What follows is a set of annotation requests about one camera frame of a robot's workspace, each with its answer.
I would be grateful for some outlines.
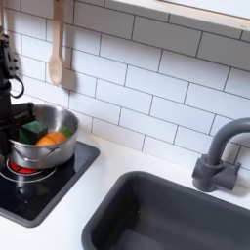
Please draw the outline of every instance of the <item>black stovetop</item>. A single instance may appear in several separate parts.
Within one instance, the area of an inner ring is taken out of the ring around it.
[[[77,143],[74,156],[65,164],[31,174],[10,162],[2,163],[0,215],[25,227],[38,226],[99,154],[97,148]]]

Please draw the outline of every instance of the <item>wooden utensil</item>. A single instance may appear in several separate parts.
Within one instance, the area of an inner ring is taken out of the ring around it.
[[[54,84],[59,85],[63,79],[63,22],[65,0],[53,0],[53,53],[49,62],[49,72]]]

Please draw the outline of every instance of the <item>cooking pot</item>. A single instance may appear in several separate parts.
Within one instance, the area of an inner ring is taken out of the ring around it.
[[[78,119],[62,107],[38,104],[34,107],[36,120],[43,123],[50,131],[58,131],[61,126],[68,127],[72,136],[66,141],[51,146],[34,146],[11,141],[12,150],[9,159],[21,167],[47,169],[65,163],[75,152],[78,132]]]

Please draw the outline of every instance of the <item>gray sink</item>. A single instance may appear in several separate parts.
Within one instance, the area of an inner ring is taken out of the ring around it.
[[[106,196],[82,244],[84,250],[249,250],[250,211],[132,172]]]

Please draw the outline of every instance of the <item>red burner ring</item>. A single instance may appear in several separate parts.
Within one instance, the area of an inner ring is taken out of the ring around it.
[[[31,168],[22,168],[21,166],[17,165],[16,163],[9,161],[9,167],[15,171],[16,173],[19,174],[24,174],[24,175],[29,175],[29,174],[34,174],[38,173],[39,170],[37,169],[31,169]]]

